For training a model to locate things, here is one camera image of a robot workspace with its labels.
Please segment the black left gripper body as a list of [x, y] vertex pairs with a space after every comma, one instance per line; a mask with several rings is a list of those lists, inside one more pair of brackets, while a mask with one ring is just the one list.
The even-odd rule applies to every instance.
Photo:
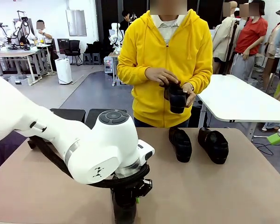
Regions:
[[111, 194], [113, 192], [123, 192], [123, 193], [131, 192], [134, 197], [144, 197], [152, 190], [152, 188], [153, 188], [152, 179], [140, 179], [126, 186], [112, 188]]

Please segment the person's right forearm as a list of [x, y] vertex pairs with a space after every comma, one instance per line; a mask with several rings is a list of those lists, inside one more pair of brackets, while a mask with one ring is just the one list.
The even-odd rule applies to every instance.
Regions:
[[125, 84], [141, 84], [147, 80], [158, 82], [157, 78], [147, 78], [145, 72], [150, 69], [150, 66], [133, 67], [133, 64], [125, 64], [119, 62], [117, 66], [117, 74], [122, 82]]

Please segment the person's left forearm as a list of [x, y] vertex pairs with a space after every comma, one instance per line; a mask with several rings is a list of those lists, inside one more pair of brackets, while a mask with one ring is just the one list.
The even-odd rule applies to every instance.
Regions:
[[192, 78], [189, 80], [193, 86], [193, 92], [200, 94], [210, 84], [210, 78], [213, 74], [212, 65], [203, 64], [195, 67]]

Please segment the person's left hand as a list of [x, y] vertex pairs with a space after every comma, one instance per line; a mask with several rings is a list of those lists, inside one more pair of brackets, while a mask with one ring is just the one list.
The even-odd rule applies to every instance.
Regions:
[[187, 96], [185, 107], [190, 108], [195, 101], [196, 94], [194, 93], [194, 88], [192, 84], [185, 83], [182, 86], [183, 93]]

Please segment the person's right hand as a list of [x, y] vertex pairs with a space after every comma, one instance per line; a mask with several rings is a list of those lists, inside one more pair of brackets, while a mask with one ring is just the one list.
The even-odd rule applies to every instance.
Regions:
[[177, 76], [164, 68], [147, 68], [145, 76], [151, 81], [158, 82], [161, 86], [168, 85], [170, 82], [179, 83]]

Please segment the black tripod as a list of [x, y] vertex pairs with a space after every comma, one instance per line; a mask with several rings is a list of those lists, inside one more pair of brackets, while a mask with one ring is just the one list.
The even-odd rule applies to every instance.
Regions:
[[234, 37], [235, 37], [235, 33], [236, 33], [236, 30], [237, 30], [237, 27], [239, 25], [240, 19], [239, 18], [234, 18], [232, 20], [232, 22], [233, 22], [233, 30], [232, 30], [231, 40], [230, 40], [229, 45], [228, 45], [228, 51], [227, 51], [227, 56], [226, 56], [226, 61], [225, 61], [225, 67], [224, 67], [224, 71], [223, 71], [223, 75], [224, 76], [226, 76], [228, 61], [230, 59], [231, 50], [232, 50], [232, 46], [233, 46], [233, 42], [234, 42]]

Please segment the mannequin in red shirt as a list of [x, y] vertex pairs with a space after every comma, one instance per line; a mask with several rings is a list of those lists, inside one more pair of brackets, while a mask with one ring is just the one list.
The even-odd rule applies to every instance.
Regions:
[[265, 1], [252, 0], [249, 3], [249, 17], [241, 30], [235, 47], [231, 74], [247, 81], [255, 64], [256, 54], [263, 42], [268, 22], [263, 18], [265, 15]]

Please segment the computer case with lights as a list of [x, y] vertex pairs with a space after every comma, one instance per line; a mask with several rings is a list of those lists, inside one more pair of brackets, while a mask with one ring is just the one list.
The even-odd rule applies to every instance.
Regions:
[[106, 56], [104, 58], [104, 70], [108, 74], [117, 74], [118, 57], [117, 56]]

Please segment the person in yellow hoodie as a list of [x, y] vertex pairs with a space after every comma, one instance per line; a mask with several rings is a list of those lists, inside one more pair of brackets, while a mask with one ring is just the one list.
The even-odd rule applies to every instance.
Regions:
[[[164, 68], [177, 76], [181, 85], [190, 83], [196, 66], [212, 65], [208, 23], [194, 10], [171, 21], [146, 12], [126, 30], [118, 61], [133, 67]], [[164, 89], [158, 82], [147, 80], [130, 85], [137, 125], [173, 127], [189, 120], [192, 106], [185, 108], [183, 114], [164, 111]]]

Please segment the black bags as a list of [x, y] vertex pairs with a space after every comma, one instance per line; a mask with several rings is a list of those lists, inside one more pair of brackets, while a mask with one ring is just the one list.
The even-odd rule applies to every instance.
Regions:
[[103, 45], [100, 41], [94, 41], [93, 43], [87, 43], [85, 54], [100, 53], [103, 49]]

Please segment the black office chair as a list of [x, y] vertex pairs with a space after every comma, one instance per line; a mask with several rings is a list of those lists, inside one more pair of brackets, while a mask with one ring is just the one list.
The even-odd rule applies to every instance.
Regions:
[[69, 47], [64, 50], [66, 57], [72, 57], [72, 63], [74, 59], [76, 60], [76, 65], [80, 66], [83, 64], [81, 56], [81, 49], [80, 49], [80, 41], [79, 40], [69, 40]]

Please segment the black monitor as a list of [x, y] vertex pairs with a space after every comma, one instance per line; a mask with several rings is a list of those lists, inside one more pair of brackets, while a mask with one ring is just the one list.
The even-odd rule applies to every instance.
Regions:
[[65, 50], [69, 49], [69, 39], [57, 39], [59, 53], [65, 55]]

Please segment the person in black clothes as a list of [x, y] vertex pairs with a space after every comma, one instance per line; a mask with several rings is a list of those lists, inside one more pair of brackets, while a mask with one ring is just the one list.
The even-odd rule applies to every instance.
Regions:
[[133, 21], [137, 19], [137, 16], [135, 13], [130, 13], [127, 10], [122, 11], [123, 21], [120, 23], [120, 30], [123, 30], [126, 32], [127, 28], [132, 24]]

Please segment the person in white T-shirt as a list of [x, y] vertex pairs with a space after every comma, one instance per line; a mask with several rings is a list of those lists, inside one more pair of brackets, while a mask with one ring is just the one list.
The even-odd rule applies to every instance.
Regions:
[[38, 20], [36, 22], [36, 30], [38, 32], [37, 34], [37, 40], [43, 40], [43, 42], [47, 45], [50, 45], [48, 47], [49, 53], [50, 53], [50, 61], [52, 63], [52, 70], [56, 71], [56, 64], [55, 60], [58, 59], [58, 55], [54, 52], [53, 47], [53, 36], [47, 32], [45, 28], [45, 23], [43, 20]]

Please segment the silver wall panel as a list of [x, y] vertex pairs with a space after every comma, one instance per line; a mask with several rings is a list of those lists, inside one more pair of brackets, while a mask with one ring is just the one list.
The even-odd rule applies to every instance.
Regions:
[[69, 36], [87, 36], [84, 10], [66, 10]]

